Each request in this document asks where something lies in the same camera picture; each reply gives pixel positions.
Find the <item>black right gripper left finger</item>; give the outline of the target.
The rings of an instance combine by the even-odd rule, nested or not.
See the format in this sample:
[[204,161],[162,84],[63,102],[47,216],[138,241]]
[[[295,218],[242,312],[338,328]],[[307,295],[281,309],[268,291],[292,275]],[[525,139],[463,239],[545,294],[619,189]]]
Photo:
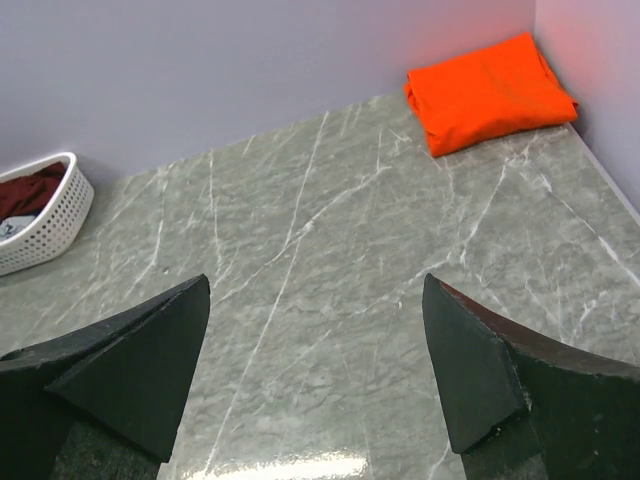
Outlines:
[[210,314],[193,277],[1,358],[4,479],[154,479],[171,458]]

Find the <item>dark red t shirt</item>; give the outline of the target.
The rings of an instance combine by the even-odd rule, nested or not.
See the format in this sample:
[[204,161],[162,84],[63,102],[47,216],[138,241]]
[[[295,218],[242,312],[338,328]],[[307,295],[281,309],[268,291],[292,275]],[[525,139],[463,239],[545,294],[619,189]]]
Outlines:
[[49,203],[66,174],[62,162],[33,174],[1,183],[1,220],[39,214]]

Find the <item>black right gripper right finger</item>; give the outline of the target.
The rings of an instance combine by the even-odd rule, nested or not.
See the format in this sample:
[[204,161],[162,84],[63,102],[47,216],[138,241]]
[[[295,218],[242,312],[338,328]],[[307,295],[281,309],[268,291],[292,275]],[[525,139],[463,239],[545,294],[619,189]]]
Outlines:
[[422,310],[467,478],[638,478],[638,367],[541,335],[433,275]]

